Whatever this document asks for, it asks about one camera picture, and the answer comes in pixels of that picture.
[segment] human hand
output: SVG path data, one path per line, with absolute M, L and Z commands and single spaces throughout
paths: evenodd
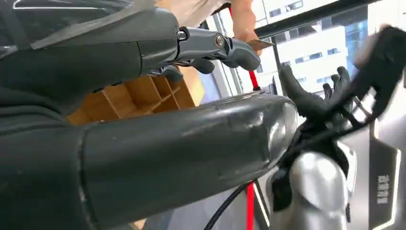
M 236 39 L 247 43 L 252 40 L 258 40 L 258 36 L 255 34 L 255 32 L 250 30 L 238 30 L 237 28 L 235 28 L 234 35 Z M 257 50 L 256 52 L 258 55 L 262 54 L 262 50 Z

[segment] window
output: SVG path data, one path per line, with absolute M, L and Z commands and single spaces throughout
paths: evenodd
M 278 16 L 280 14 L 281 14 L 281 9 L 276 9 L 276 10 L 273 10 L 273 11 L 269 12 L 270 17 L 275 17 L 275 16 Z
M 303 57 L 296 58 L 296 59 L 295 59 L 295 62 L 296 62 L 296 64 L 299 64 L 299 63 L 304 62 Z
M 337 48 L 327 50 L 328 55 L 339 53 Z
M 297 81 L 299 82 L 299 83 L 303 83 L 303 82 L 305 82 L 307 79 L 306 78 L 298 78 L 297 79 Z
M 263 73 L 264 70 L 262 69 L 262 64 L 260 64 L 257 68 L 257 73 Z
M 309 59 L 310 59 L 310 60 L 313 60 L 313 59 L 321 58 L 321 56 L 322 56 L 321 53 L 316 53 L 316 54 L 310 55 L 310 56 L 309 56 Z
M 313 27 L 312 27 L 313 25 L 317 25 L 317 23 L 313 23 L 311 25 L 305 25 L 305 26 L 299 27 L 297 29 L 298 32 L 299 32 L 299 36 L 306 36 L 306 35 L 316 33 L 316 30 L 313 29 Z
M 328 81 L 330 81 L 330 80 L 331 80 L 331 77 L 330 77 L 330 76 L 328 76 L 328 77 L 323 77 L 323 78 L 317 79 L 317 83 L 326 83 L 326 82 L 328 82 Z
M 326 30 L 332 27 L 331 18 L 325 18 L 321 20 L 321 29 Z
M 285 33 L 281 33 L 275 36 L 275 41 L 276 43 L 282 43 L 282 42 L 286 42 L 286 36 Z
M 295 3 L 289 4 L 286 6 L 287 11 L 293 11 L 303 7 L 303 1 L 297 1 Z
M 289 35 L 291 37 L 291 40 L 295 39 L 295 38 L 299 37 L 299 31 L 297 30 L 297 28 L 292 29 L 292 30 L 289 31 Z

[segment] screw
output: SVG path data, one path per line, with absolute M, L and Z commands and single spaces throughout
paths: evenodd
M 176 33 L 176 36 L 178 37 L 179 40 L 183 41 L 186 40 L 188 38 L 188 36 L 186 35 L 186 33 L 184 31 L 179 31 Z
M 216 35 L 215 41 L 216 41 L 216 45 L 218 45 L 218 46 L 224 45 L 224 38 L 223 38 L 223 36 L 221 36 L 221 34 Z

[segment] black cable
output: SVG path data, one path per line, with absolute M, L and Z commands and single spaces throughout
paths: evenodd
M 227 197 L 227 199 L 221 204 L 221 206 L 217 209 L 214 215 L 210 218 L 204 230 L 211 230 L 215 225 L 215 223 L 217 222 L 217 220 L 220 218 L 221 214 L 227 209 L 227 207 L 231 204 L 231 202 L 233 202 L 233 200 L 235 200 L 235 198 L 242 191 L 244 191 L 251 183 L 252 181 L 240 185 L 235 191 L 233 191 L 233 193 L 229 197 Z

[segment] robotic hand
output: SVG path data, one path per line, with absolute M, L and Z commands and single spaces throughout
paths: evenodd
M 334 92 L 323 86 L 324 100 L 306 92 L 289 66 L 282 67 L 284 92 L 307 120 L 281 157 L 279 170 L 267 181 L 267 194 L 273 201 L 273 229 L 347 229 L 357 162 L 355 153 L 338 138 L 382 114 L 406 64 L 401 54 L 406 50 L 405 32 L 384 28 L 369 45 L 369 54 L 363 57 L 366 61 L 353 81 L 339 67 L 339 75 L 332 76 Z M 359 121 L 352 114 L 353 100 L 358 103 L 370 88 L 376 90 L 375 104 L 372 113 Z
M 145 74 L 168 74 L 169 79 L 179 80 L 181 74 L 175 68 L 167 67 L 172 64 L 194 66 L 208 73 L 213 71 L 209 60 L 214 59 L 247 70 L 256 69 L 260 63 L 258 55 L 246 43 L 218 32 L 179 27 L 175 16 L 161 8 L 152 7 L 130 14 L 132 7 L 128 6 L 100 18 L 104 11 L 113 9 L 103 5 L 105 2 L 93 3 L 103 11 L 100 13 L 90 2 L 88 9 L 79 7 L 69 11 L 77 11 L 75 20 L 66 21 L 64 14 L 56 14 L 54 23 L 44 23 L 51 18 L 47 14 L 49 11 L 36 11 L 36 7 L 29 5 L 31 8 L 20 12 L 17 11 L 20 4 L 21 8 L 28 7 L 26 1 L 19 1 L 16 10 L 7 4 L 0 7 L 4 15 L 8 15 L 3 20 L 6 24 L 0 28 L 13 28 L 9 31 L 16 33 L 13 34 L 15 40 L 26 41 L 26 44 L 20 42 L 22 45 L 15 42 L 15 46 L 7 43 L 4 47 L 14 48 L 0 54 L 0 73 L 9 76 L 0 79 L 4 89 L 0 91 L 2 105 L 40 104 L 66 116 L 76 111 L 85 95 L 108 85 Z M 63 7 L 58 5 L 63 3 L 58 2 L 47 4 Z M 31 11 L 39 22 L 30 20 Z M 58 31 L 60 25 L 89 17 L 96 19 Z M 28 24 L 23 26 L 16 21 Z M 43 23 L 41 30 L 35 29 L 39 23 Z M 24 31 L 30 26 L 34 29 Z M 40 38 L 41 33 L 48 31 L 53 34 L 46 34 L 47 37 L 37 41 L 29 40 Z

